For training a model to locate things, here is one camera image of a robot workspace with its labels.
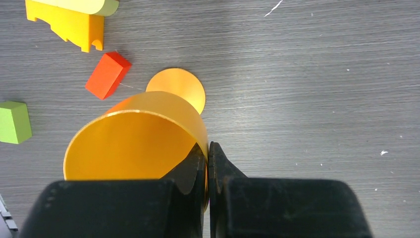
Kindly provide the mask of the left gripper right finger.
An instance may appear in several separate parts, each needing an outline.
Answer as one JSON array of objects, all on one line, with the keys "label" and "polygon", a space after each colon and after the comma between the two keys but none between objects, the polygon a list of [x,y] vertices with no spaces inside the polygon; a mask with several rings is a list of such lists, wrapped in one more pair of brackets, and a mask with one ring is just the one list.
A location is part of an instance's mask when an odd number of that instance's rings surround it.
[{"label": "left gripper right finger", "polygon": [[209,148],[210,235],[213,238],[370,238],[355,193],[330,179],[249,178]]}]

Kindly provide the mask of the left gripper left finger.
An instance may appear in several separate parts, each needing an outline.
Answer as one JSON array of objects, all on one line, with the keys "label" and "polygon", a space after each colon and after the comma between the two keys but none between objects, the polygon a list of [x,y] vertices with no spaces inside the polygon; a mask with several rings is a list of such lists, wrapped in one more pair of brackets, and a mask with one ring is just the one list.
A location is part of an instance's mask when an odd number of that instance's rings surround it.
[{"label": "left gripper left finger", "polygon": [[22,238],[200,238],[207,205],[198,145],[160,179],[59,180],[39,195]]}]

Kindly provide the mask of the orange wine glass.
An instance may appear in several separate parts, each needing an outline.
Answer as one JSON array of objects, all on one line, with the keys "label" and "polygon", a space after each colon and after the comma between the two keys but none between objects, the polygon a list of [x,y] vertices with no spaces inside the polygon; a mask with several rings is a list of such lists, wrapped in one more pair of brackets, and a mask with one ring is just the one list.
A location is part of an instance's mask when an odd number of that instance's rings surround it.
[{"label": "orange wine glass", "polygon": [[160,179],[198,145],[209,154],[202,82],[182,68],[156,73],[146,90],[83,126],[63,160],[66,180]]}]

